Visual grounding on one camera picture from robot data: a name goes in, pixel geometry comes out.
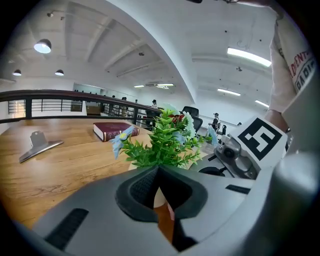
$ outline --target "silver binder clip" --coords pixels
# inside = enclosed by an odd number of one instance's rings
[[[63,140],[47,141],[44,133],[40,130],[34,131],[30,136],[30,140],[32,148],[19,157],[20,163],[64,143]]]

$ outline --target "book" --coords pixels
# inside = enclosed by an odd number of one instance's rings
[[[102,142],[107,142],[114,139],[130,126],[130,124],[124,122],[95,122],[93,124],[93,131]],[[139,132],[138,128],[134,128],[131,136],[138,136]]]

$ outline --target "flower pot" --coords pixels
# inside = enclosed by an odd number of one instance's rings
[[[128,171],[136,169],[136,168],[137,168],[137,166],[132,164],[132,162],[131,162],[129,165]],[[163,206],[166,203],[166,201],[167,200],[159,187],[157,192],[155,193],[155,196],[154,196],[153,208]]]

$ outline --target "chair backrest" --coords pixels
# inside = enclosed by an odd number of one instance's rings
[[[199,109],[191,106],[185,106],[182,111],[189,112],[192,117],[199,117]]]
[[[204,122],[201,118],[193,116],[193,127],[195,129],[195,132],[197,132],[200,127],[202,126],[202,123]]]

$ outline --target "white sweatshirt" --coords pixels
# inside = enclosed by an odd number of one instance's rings
[[[276,21],[270,52],[273,86],[269,109],[282,113],[305,85],[316,61],[297,25],[286,15]]]

